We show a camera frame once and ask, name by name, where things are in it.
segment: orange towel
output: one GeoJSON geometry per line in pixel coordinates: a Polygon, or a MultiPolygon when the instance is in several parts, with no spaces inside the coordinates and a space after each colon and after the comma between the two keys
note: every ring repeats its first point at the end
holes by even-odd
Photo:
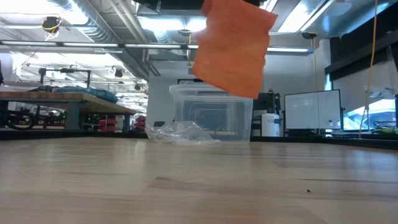
{"type": "Polygon", "coordinates": [[[243,0],[205,0],[207,27],[195,35],[193,74],[230,94],[257,99],[277,15],[243,0]]]}

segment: plastic storage container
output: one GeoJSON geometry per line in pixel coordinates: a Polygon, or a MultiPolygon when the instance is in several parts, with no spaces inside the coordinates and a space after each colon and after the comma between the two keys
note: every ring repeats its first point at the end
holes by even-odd
{"type": "Polygon", "coordinates": [[[175,121],[194,121],[213,139],[249,142],[253,100],[211,85],[173,85],[175,121]]]}

